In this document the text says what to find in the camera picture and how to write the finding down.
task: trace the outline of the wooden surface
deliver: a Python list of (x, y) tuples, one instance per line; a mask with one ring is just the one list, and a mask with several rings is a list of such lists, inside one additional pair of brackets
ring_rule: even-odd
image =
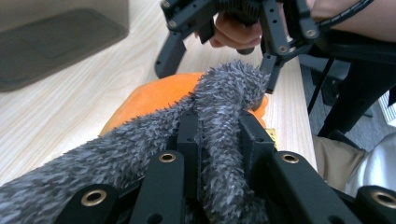
[[(131, 1), (129, 8), (130, 33), (121, 42), (21, 90), (0, 93), (0, 186), (95, 138), (137, 86), (156, 79), (153, 65), (167, 37), (159, 3)], [(262, 59), (259, 48), (241, 56), (202, 46), (194, 36), (185, 44), (178, 72), (234, 59), (259, 65)], [(276, 129), (279, 148), (316, 167), (297, 59), (281, 70), (269, 100), (264, 120)]]

